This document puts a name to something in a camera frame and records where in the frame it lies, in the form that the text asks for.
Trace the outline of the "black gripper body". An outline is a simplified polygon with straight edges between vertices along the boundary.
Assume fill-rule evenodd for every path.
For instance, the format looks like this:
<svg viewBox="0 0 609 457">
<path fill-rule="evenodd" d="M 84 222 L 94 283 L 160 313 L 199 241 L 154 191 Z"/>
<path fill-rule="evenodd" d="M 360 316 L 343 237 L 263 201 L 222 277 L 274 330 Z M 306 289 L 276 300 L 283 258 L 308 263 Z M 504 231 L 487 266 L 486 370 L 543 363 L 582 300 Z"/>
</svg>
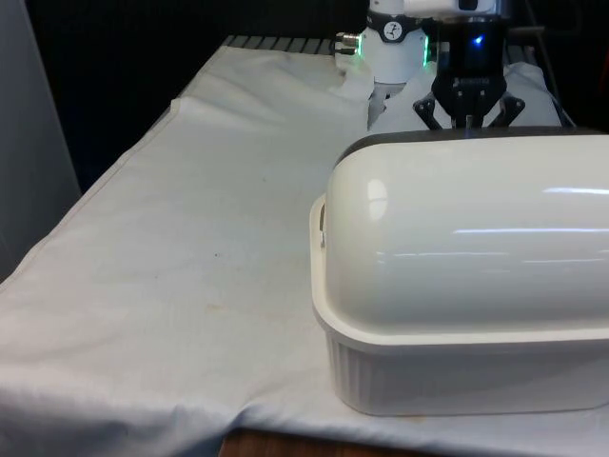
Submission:
<svg viewBox="0 0 609 457">
<path fill-rule="evenodd" d="M 499 16 L 442 19 L 438 25 L 438 64 L 432 94 L 456 129 L 479 129 L 496 105 L 500 113 L 489 124 L 510 124 L 505 95 L 503 45 L 505 21 Z"/>
</svg>

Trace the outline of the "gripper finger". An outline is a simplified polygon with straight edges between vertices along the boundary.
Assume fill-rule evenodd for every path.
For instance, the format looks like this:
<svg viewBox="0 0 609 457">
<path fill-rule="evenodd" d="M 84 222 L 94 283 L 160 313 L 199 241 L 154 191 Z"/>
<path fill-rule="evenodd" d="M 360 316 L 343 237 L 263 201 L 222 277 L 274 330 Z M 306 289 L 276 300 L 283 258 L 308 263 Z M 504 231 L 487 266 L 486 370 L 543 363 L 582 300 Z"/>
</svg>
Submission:
<svg viewBox="0 0 609 457">
<path fill-rule="evenodd" d="M 444 129 L 444 126 L 435 117 L 436 97 L 432 91 L 415 101 L 412 108 L 428 130 Z"/>
<path fill-rule="evenodd" d="M 508 128 L 524 110 L 524 101 L 507 91 L 499 100 L 499 106 L 500 112 L 489 128 Z"/>
</svg>

